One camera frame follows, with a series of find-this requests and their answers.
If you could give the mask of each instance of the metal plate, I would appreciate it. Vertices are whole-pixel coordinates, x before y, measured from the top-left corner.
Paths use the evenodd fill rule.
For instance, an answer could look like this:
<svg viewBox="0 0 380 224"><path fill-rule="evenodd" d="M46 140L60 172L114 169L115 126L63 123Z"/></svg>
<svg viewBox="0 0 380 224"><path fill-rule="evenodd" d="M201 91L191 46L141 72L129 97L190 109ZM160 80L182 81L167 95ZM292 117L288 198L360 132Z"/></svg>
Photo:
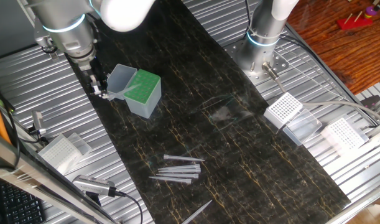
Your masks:
<svg viewBox="0 0 380 224"><path fill-rule="evenodd" d="M224 47L224 49L227 52L227 54L230 55L231 58L236 58L238 47L241 46L244 41L246 41L246 40L239 40L237 42L234 42L232 44L227 45L226 47ZM282 73L288 69L289 64L285 61L285 59L283 57L274 53L274 63L271 65L271 67L277 73ZM264 80L270 78L270 76L267 74L267 72L264 72L262 74L257 74L255 72L250 72L250 71L243 71L243 72L245 73L245 75L248 76L248 78L255 85L257 85L258 83L263 82Z"/></svg>
<svg viewBox="0 0 380 224"><path fill-rule="evenodd" d="M40 47L34 47L0 59L0 88L16 107L14 116L27 128L33 122L31 111L40 110L49 141L60 134L69 137L77 133L91 146L91 152L66 175L68 180L83 174L113 181L117 189L139 201L143 223L154 223L64 54L52 60ZM130 199L100 196L100 202L115 220L140 223L139 209ZM46 202L44 208L47 223L77 222Z"/></svg>
<svg viewBox="0 0 380 224"><path fill-rule="evenodd" d="M249 0L251 12L256 2L258 1ZM244 1L187 0L184 3L222 47L230 44L235 45L236 41L244 37L248 20ZM220 10L223 5L230 7L227 7L225 11ZM297 34L290 33L289 30L284 32L289 32L289 35L300 38ZM357 101L357 98L350 93L331 70L324 69L304 49L293 43L280 40L276 51L298 69L289 66L287 70L279 73L285 89L296 99L308 102L339 100L340 97L344 97ZM257 81L256 89L271 105L282 93L270 78L259 79L260 81L254 80ZM380 85L362 92L358 99L373 94L380 95ZM363 130L364 133L371 130L369 120L365 119L365 116L358 110L349 106L323 106L311 108L310 111L322 122L323 127L334 119L347 114L356 127ZM318 133L304 145L352 202L379 185L380 146L367 144L351 156L340 157Z"/></svg>

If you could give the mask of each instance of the dark marble surface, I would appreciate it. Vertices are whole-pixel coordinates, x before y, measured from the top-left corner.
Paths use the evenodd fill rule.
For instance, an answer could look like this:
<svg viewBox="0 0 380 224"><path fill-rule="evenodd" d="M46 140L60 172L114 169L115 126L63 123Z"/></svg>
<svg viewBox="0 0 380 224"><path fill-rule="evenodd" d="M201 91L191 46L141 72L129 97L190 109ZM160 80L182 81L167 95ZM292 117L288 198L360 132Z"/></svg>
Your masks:
<svg viewBox="0 0 380 224"><path fill-rule="evenodd" d="M90 96L157 224L182 223L207 201L194 223L325 223L349 203L304 147L263 117L267 103L180 1L157 1L140 28L120 34L97 23L98 52L162 78L150 119L124 101ZM186 165L163 154L204 158L193 184L149 179Z"/></svg>

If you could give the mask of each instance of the wooden surface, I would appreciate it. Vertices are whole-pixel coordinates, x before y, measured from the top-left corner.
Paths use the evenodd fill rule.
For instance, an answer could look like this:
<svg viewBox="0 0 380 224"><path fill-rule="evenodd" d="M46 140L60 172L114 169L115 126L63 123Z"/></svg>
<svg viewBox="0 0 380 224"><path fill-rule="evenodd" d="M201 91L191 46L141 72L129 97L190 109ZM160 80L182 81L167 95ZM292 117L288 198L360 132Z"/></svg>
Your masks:
<svg viewBox="0 0 380 224"><path fill-rule="evenodd" d="M347 224L380 224L380 205L365 208Z"/></svg>
<svg viewBox="0 0 380 224"><path fill-rule="evenodd" d="M300 0L289 24L354 93L380 82L380 11L368 27L340 30L336 20L357 16L370 0Z"/></svg>

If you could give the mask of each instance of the plastic container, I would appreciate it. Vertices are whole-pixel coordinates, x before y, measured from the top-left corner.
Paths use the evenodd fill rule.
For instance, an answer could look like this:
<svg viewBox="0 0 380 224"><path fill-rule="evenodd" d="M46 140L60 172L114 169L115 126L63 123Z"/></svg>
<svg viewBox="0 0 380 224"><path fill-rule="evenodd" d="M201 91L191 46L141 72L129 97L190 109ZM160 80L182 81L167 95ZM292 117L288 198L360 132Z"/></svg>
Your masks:
<svg viewBox="0 0 380 224"><path fill-rule="evenodd" d="M301 102L296 100L291 94L284 93L267 108L266 112L264 112L264 116L277 128L281 128L302 108L303 105Z"/></svg>
<svg viewBox="0 0 380 224"><path fill-rule="evenodd" d="M125 100L124 93L132 78L137 73L136 68L117 64L107 79L108 100L115 98Z"/></svg>
<svg viewBox="0 0 380 224"><path fill-rule="evenodd" d="M124 94L130 111L149 118L162 94L160 77L140 69L130 81L128 88L132 86L137 87Z"/></svg>
<svg viewBox="0 0 380 224"><path fill-rule="evenodd" d="M304 109L283 128L283 131L296 145L301 146L321 127L322 123L309 110Z"/></svg>
<svg viewBox="0 0 380 224"><path fill-rule="evenodd" d="M91 147L77 133L72 133L67 139L80 151L82 156L91 151Z"/></svg>
<svg viewBox="0 0 380 224"><path fill-rule="evenodd" d="M108 100L126 100L130 111L149 118L162 95L160 77L117 64L107 79Z"/></svg>
<svg viewBox="0 0 380 224"><path fill-rule="evenodd" d="M39 155L61 174L66 174L82 158L79 151L62 134L39 152Z"/></svg>
<svg viewBox="0 0 380 224"><path fill-rule="evenodd" d="M348 116L344 116L329 124L321 132L321 135L341 156L358 149L368 141L367 135L356 128Z"/></svg>

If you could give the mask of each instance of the black keyboard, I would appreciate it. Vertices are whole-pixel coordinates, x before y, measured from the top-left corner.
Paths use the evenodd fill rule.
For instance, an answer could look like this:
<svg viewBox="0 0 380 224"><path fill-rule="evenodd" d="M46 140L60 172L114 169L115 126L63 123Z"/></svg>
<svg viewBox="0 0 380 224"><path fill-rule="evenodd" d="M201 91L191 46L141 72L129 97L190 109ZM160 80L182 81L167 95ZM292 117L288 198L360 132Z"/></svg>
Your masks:
<svg viewBox="0 0 380 224"><path fill-rule="evenodd" d="M8 224L41 224L45 221L42 202L35 196L0 180L3 207Z"/></svg>

